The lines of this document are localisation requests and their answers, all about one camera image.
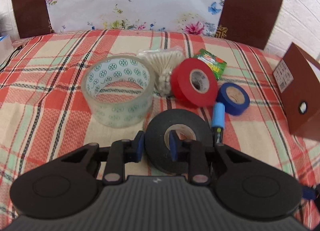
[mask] red electrical tape roll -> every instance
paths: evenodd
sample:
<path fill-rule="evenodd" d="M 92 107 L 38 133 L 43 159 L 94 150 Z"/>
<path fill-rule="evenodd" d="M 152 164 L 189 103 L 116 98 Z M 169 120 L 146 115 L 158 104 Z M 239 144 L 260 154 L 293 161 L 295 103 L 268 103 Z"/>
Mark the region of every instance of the red electrical tape roll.
<path fill-rule="evenodd" d="M 180 63 L 170 77 L 174 96 L 198 107 L 213 106 L 218 84 L 211 69 L 203 61 L 189 58 Z"/>

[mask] green packet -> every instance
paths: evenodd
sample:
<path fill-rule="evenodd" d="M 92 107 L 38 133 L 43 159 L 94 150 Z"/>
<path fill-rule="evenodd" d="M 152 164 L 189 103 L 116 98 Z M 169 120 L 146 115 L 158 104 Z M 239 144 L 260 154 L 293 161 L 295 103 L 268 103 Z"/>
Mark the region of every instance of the green packet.
<path fill-rule="evenodd" d="M 224 60 L 218 58 L 217 56 L 206 51 L 205 49 L 200 49 L 199 54 L 193 57 L 206 63 L 212 70 L 217 80 L 220 79 L 221 75 L 223 74 L 227 66 L 227 63 Z"/>

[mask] table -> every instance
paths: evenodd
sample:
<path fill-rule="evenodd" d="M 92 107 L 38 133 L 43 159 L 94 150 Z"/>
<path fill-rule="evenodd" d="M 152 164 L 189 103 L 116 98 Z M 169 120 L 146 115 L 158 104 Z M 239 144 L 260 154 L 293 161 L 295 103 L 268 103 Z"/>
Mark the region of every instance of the table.
<path fill-rule="evenodd" d="M 241 116 L 225 116 L 224 143 L 298 178 L 320 182 L 319 143 L 289 134 L 272 76 L 280 58 L 232 41 L 179 33 L 93 30 L 49 34 L 30 39 L 0 73 L 0 229 L 17 216 L 9 198 L 13 180 L 84 144 L 133 139 L 163 110 L 184 108 L 174 97 L 154 93 L 145 122 L 125 129 L 99 124 L 81 93 L 80 81 L 95 62 L 139 50 L 182 47 L 186 57 L 205 48 L 228 66 L 219 81 L 245 89 L 250 107 Z M 210 122 L 212 108 L 189 109 Z M 143 156 L 127 163 L 126 174 L 162 175 Z M 313 228 L 320 220 L 313 203 L 302 201 L 296 218 Z"/>

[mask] blue marker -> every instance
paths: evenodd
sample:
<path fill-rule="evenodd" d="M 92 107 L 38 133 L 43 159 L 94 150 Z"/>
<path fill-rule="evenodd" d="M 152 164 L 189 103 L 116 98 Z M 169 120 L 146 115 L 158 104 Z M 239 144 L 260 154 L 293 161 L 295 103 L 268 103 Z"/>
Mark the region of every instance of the blue marker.
<path fill-rule="evenodd" d="M 211 132 L 213 144 L 222 143 L 224 129 L 224 104 L 217 102 L 212 111 Z"/>

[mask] screw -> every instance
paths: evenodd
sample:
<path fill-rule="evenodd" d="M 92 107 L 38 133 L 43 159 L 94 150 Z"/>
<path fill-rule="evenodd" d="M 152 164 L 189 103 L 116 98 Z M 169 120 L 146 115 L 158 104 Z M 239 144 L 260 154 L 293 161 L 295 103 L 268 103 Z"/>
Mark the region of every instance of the screw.
<path fill-rule="evenodd" d="M 208 176 L 198 174 L 193 176 L 192 180 L 193 182 L 196 182 L 196 183 L 206 183 L 209 180 L 209 178 Z"/>
<path fill-rule="evenodd" d="M 120 180 L 120 175 L 119 174 L 117 174 L 117 173 L 108 173 L 108 174 L 106 174 L 105 176 L 104 176 L 104 179 L 106 180 L 106 181 L 118 181 L 118 180 Z"/>

